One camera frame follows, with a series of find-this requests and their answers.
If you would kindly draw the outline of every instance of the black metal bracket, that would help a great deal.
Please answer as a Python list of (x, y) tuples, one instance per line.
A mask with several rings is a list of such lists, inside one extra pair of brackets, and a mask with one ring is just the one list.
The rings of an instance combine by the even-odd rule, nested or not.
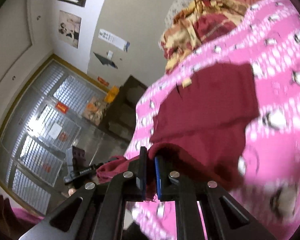
[[(160, 155), (154, 166), (159, 200), (175, 201), (178, 240), (205, 239), (198, 202), (208, 240), (275, 240), (216, 182), (194, 183)], [(120, 240), (126, 202), (145, 200), (146, 169), (147, 150), (142, 147), (128, 171), (108, 183), (86, 183), (20, 239)]]

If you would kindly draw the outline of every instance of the pink patterned fabric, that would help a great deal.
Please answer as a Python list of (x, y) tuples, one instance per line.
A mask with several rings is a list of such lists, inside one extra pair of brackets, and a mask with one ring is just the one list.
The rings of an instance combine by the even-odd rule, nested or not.
[[(125, 156), (135, 157), (141, 146), (149, 149), (152, 117), (176, 83), (215, 62), (250, 62), (260, 105), (260, 117), (246, 129), (245, 184), (231, 194), (278, 239), (289, 239), (300, 224), (300, 16), (289, 0), (252, 5), (235, 30), (204, 44), (149, 87), (137, 104), (136, 130)], [(294, 215), (280, 220), (270, 210), (270, 198), (295, 184)], [(136, 221), (151, 239), (176, 239), (174, 203), (165, 203), (162, 218), (158, 204), (139, 203)]]

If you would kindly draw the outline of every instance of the gold trim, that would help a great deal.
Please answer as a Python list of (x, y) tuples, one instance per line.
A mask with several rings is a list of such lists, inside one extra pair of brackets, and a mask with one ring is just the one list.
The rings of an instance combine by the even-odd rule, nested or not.
[[(40, 72), (44, 69), (44, 67), (53, 59), (53, 55), (51, 55), (35, 72), (34, 74), (30, 77), (30, 79), (26, 82), (26, 84), (23, 86), (23, 88), (21, 89), (21, 91), (18, 93), (16, 99), (13, 101), (12, 105), (10, 106), (6, 117), (4, 118), (2, 125), (0, 127), (0, 138), (2, 136), (2, 133), (4, 131), (4, 128), (7, 125), (7, 122), (12, 114), (12, 111), (14, 110), (14, 108), (16, 107), (17, 103), (19, 102), (20, 98), (22, 97), (22, 95), (25, 93), (26, 89), (30, 86), (31, 82), (40, 74)], [(35, 213), (34, 212), (34, 208), (32, 208), (31, 206), (29, 206), (28, 204), (26, 204), (26, 202), (24, 202), (23, 200), (21, 200), (21, 198), (17, 197), (12, 190), (8, 189), (8, 187), (1, 182), (0, 180), (0, 187), (9, 194), (9, 196), (16, 201), (20, 206), (22, 206), (24, 209), (26, 209), (27, 211), (31, 212), (31, 213)]]
[[(26, 89), (30, 86), (30, 84), (34, 81), (34, 79), (41, 73), (41, 71), (46, 67), (46, 65), (51, 62), (52, 60), (57, 61), (58, 63), (60, 63), (61, 65), (65, 66), (66, 68), (70, 69), (71, 71), (73, 71), (74, 73), (76, 73), (77, 75), (81, 76), (82, 78), (84, 78), (85, 80), (87, 80), (88, 82), (92, 83), (93, 85), (95, 85), (96, 87), (100, 88), (101, 90), (103, 90), (104, 92), (109, 92), (109, 88), (107, 88), (106, 86), (100, 84), (99, 82), (97, 82), (96, 80), (94, 80), (93, 78), (89, 77), (87, 74), (83, 73), (82, 71), (80, 71), (79, 69), (77, 69), (76, 67), (74, 67), (73, 65), (71, 65), (70, 63), (66, 62), (65, 60), (63, 60), (62, 58), (58, 57), (55, 54), (52, 54), (35, 72), (34, 74), (29, 78), (29, 80), (26, 82), (26, 84), (22, 87), (21, 91), (18, 93), (16, 99), (13, 101), (12, 105), (10, 106), (3, 122), (2, 125), (0, 127), (0, 138), (3, 134), (3, 131), (7, 125), (7, 122), (10, 118), (10, 116), (12, 115), (12, 111), (15, 109), (17, 103), (19, 102), (19, 100), (21, 99), (21, 97), (23, 96), (23, 94), (25, 93)], [(9, 196), (16, 201), (20, 206), (22, 206), (24, 209), (26, 209), (28, 212), (35, 214), (35, 215), (40, 215), (38, 214), (35, 209), (33, 207), (31, 207), (30, 205), (28, 205), (25, 201), (23, 201), (20, 197), (18, 197), (11, 189), (9, 189), (1, 180), (0, 180), (0, 187), (9, 194)]]
[(66, 68), (70, 69), (71, 71), (73, 71), (74, 73), (76, 73), (77, 75), (81, 76), (82, 78), (84, 78), (85, 80), (87, 80), (88, 82), (90, 82), (91, 84), (95, 85), (96, 87), (100, 88), (101, 90), (103, 90), (104, 92), (108, 93), (109, 92), (109, 88), (107, 88), (106, 86), (102, 85), (101, 83), (99, 83), (98, 81), (96, 81), (95, 79), (89, 77), (86, 73), (82, 72), (81, 70), (77, 69), (76, 67), (74, 67), (73, 65), (71, 65), (70, 63), (66, 62), (64, 59), (62, 59), (61, 57), (53, 54), (52, 58), (57, 61), (58, 63), (60, 63), (61, 65), (65, 66)]

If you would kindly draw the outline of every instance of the maroon cloth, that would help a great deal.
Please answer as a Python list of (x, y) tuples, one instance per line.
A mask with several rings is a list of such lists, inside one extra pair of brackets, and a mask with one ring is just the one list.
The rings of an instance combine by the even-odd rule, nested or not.
[(23, 209), (12, 209), (10, 200), (0, 195), (0, 240), (19, 239), (42, 219)]
[[(217, 63), (191, 79), (191, 85), (173, 89), (153, 117), (149, 159), (161, 154), (191, 179), (213, 179), (231, 190), (242, 183), (238, 159), (245, 147), (245, 127), (259, 116), (251, 65)], [(101, 166), (97, 170), (100, 182), (126, 171), (137, 158)], [(153, 183), (151, 162), (147, 174)]]
[(229, 33), (237, 27), (233, 22), (226, 20), (228, 20), (228, 17), (222, 13), (210, 13), (200, 16), (193, 24), (193, 28), (201, 42), (206, 43)]

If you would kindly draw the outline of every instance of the white paper notice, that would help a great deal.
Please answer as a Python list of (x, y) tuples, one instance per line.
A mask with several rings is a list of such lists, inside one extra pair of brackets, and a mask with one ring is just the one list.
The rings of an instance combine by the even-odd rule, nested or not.
[(52, 125), (48, 135), (51, 136), (53, 139), (57, 139), (60, 132), (62, 130), (62, 126), (58, 125), (56, 122)]
[(106, 41), (117, 48), (128, 52), (128, 47), (130, 46), (130, 42), (125, 41), (124, 39), (121, 39), (120, 37), (112, 34), (111, 32), (108, 32), (104, 29), (99, 30), (99, 39), (102, 39), (103, 41)]

